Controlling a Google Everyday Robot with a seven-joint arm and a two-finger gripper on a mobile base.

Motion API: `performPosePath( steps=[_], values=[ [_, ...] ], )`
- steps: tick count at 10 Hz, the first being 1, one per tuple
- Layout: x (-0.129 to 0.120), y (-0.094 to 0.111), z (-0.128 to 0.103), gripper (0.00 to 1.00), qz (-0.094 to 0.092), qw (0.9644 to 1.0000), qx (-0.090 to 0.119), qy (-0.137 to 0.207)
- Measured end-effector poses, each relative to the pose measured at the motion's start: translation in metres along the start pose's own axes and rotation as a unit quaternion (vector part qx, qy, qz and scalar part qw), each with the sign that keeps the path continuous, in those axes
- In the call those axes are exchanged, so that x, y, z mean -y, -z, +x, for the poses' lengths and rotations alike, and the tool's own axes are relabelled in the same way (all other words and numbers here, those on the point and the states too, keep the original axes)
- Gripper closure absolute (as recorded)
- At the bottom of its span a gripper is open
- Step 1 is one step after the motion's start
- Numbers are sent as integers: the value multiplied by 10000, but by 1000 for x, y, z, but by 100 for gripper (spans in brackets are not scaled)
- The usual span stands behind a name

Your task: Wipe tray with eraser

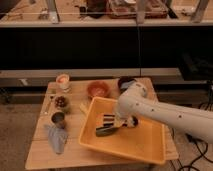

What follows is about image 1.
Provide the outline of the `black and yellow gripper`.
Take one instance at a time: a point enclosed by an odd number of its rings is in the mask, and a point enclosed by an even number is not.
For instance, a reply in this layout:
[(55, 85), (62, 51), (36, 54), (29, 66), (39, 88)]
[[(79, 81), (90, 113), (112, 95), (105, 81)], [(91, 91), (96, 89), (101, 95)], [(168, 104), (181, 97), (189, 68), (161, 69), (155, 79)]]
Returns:
[[(114, 115), (108, 115), (104, 114), (103, 115), (103, 120), (104, 121), (112, 121), (114, 120), (115, 116)], [(127, 119), (121, 119), (116, 117), (114, 120), (114, 123), (105, 123), (100, 127), (97, 127), (96, 129), (102, 129), (102, 128), (109, 128), (112, 126), (115, 126), (117, 128), (120, 128), (122, 126), (127, 127), (127, 128), (134, 128), (138, 125), (138, 119), (135, 116), (130, 116)]]

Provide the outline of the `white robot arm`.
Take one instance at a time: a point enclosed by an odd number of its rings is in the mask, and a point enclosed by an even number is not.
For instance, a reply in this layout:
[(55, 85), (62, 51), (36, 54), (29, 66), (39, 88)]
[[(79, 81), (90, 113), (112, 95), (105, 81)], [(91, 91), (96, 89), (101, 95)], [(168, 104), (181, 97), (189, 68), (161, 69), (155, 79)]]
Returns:
[(213, 143), (212, 111), (153, 101), (148, 99), (147, 95), (148, 90), (144, 84), (134, 82), (130, 85), (115, 104), (115, 120), (110, 129), (120, 128), (131, 117), (144, 116)]

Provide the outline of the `dark bowl behind arm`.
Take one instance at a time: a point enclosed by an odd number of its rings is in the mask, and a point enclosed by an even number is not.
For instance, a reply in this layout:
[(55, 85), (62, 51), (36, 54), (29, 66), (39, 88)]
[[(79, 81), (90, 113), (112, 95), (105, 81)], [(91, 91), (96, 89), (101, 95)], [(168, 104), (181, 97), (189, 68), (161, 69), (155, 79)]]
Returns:
[(132, 77), (121, 77), (118, 80), (118, 88), (121, 93), (126, 91), (130, 85), (135, 82), (135, 79)]

